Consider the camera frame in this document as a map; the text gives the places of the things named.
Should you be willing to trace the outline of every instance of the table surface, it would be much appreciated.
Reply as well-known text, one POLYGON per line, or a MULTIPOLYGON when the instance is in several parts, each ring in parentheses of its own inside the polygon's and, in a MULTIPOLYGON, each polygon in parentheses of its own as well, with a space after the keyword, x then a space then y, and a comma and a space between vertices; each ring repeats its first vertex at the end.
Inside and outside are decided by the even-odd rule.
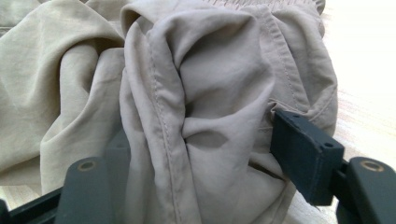
MULTIPOLYGON (((396 168, 396 2, 332 0, 322 14, 323 40, 338 78, 338 120, 334 138, 345 158, 363 156, 396 168)), ((39 196, 39 186, 3 186, 9 208, 39 196)), ((285 224, 336 223, 330 207, 308 205, 297 193, 285 224)))

